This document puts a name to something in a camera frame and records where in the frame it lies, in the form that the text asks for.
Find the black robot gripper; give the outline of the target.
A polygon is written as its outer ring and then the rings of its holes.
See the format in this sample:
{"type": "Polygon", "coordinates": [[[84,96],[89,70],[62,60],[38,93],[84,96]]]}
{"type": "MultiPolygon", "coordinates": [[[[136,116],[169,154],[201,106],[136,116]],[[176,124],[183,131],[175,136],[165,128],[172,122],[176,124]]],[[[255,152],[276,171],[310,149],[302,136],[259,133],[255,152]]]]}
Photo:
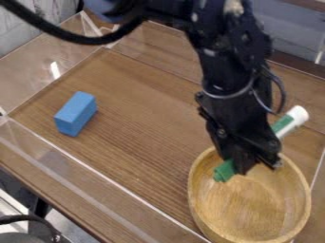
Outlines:
{"type": "Polygon", "coordinates": [[[267,114],[278,114],[283,105],[271,109],[271,83],[283,84],[267,72],[249,72],[235,78],[235,85],[221,79],[201,79],[201,90],[195,93],[199,115],[217,155],[232,163],[235,172],[245,175],[260,161],[274,168],[282,145],[271,130],[267,114]]]}

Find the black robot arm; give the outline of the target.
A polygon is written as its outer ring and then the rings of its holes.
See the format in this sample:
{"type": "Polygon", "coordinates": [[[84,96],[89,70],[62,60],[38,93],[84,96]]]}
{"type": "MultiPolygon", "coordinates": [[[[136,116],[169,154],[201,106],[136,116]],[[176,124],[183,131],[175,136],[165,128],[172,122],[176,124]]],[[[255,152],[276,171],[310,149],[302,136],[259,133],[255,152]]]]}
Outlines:
{"type": "Polygon", "coordinates": [[[266,64],[271,38],[251,1],[85,0],[85,6],[124,28],[149,20],[184,33],[201,69],[197,111],[219,156],[241,175],[259,161],[274,166],[282,145],[266,120],[276,81],[266,64]]]}

